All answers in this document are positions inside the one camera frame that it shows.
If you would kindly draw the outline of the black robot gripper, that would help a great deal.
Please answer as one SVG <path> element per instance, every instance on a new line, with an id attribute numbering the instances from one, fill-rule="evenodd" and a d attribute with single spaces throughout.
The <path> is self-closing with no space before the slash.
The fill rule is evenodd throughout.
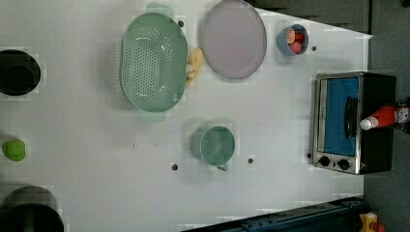
<path id="1" fill-rule="evenodd" d="M 410 133 L 410 98 L 395 103 L 395 128 Z"/>

